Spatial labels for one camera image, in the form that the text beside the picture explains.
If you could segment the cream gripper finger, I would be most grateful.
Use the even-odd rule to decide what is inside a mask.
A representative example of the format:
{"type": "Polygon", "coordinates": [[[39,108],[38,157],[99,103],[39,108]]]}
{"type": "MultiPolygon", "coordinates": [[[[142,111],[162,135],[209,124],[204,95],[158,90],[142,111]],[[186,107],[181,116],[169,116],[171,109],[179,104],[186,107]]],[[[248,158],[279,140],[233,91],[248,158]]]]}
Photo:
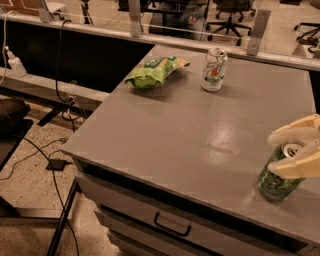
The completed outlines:
{"type": "Polygon", "coordinates": [[[320,140],[316,139],[293,157],[268,165],[269,170],[283,179],[315,178],[320,176],[320,140]]]}
{"type": "Polygon", "coordinates": [[[279,145],[287,141],[299,141],[308,144],[319,138],[320,115],[312,114],[272,131],[267,138],[267,142],[270,145],[279,145]]]}

